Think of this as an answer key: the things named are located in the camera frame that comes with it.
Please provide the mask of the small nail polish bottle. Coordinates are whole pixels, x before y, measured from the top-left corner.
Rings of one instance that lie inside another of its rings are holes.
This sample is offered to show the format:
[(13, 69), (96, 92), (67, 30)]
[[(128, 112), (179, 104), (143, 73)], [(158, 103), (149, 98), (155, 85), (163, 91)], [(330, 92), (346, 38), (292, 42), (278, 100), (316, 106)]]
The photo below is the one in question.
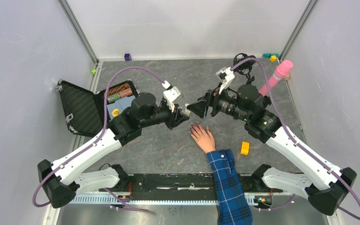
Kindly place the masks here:
[(182, 108), (182, 115), (186, 117), (190, 117), (191, 111), (188, 109), (189, 104), (185, 103), (184, 107)]

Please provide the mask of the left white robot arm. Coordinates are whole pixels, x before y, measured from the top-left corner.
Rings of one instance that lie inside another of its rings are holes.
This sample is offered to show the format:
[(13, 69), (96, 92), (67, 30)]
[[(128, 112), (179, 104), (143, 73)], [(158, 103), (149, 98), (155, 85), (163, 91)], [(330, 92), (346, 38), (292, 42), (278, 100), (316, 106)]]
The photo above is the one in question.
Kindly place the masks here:
[(160, 105), (151, 93), (141, 93), (132, 100), (131, 105), (111, 119), (95, 137), (74, 152), (50, 162), (46, 159), (37, 165), (40, 184), (47, 204), (60, 208), (70, 203), (77, 195), (99, 190), (115, 188), (123, 191), (128, 187), (128, 177), (109, 167), (103, 171), (84, 173), (84, 170), (108, 153), (118, 150), (130, 141), (141, 136), (142, 129), (164, 123), (173, 129), (189, 120), (190, 111), (172, 102), (177, 95), (169, 93)]

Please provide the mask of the blue plaid sleeve forearm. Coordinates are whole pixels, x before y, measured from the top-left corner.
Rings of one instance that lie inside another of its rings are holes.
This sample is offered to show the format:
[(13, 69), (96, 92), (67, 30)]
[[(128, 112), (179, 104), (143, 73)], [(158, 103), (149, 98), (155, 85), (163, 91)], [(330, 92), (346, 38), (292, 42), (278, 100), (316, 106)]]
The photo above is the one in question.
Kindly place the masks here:
[(253, 216), (242, 190), (230, 149), (207, 153), (218, 200), (219, 225), (251, 225)]

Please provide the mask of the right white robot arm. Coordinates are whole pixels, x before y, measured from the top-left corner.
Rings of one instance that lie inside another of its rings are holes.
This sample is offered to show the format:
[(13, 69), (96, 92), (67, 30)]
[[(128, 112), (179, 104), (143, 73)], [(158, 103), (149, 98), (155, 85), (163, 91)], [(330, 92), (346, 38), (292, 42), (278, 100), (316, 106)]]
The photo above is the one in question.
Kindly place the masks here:
[(220, 88), (208, 90), (187, 109), (200, 118), (208, 113), (211, 116), (225, 113), (244, 121), (252, 137), (281, 153), (301, 170), (300, 174), (294, 174), (263, 164), (252, 175), (255, 190), (280, 189), (307, 199), (322, 214), (333, 215), (349, 193), (356, 172), (349, 167), (341, 169), (315, 153), (266, 109), (267, 101), (255, 86), (244, 84), (234, 97)]

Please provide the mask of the person hand with painted nails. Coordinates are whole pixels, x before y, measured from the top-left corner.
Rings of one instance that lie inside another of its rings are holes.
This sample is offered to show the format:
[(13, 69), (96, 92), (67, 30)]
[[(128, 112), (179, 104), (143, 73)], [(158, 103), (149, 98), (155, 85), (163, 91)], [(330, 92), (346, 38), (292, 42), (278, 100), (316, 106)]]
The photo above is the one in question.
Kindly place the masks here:
[(215, 139), (208, 127), (203, 127), (200, 123), (192, 124), (190, 135), (205, 154), (216, 150)]

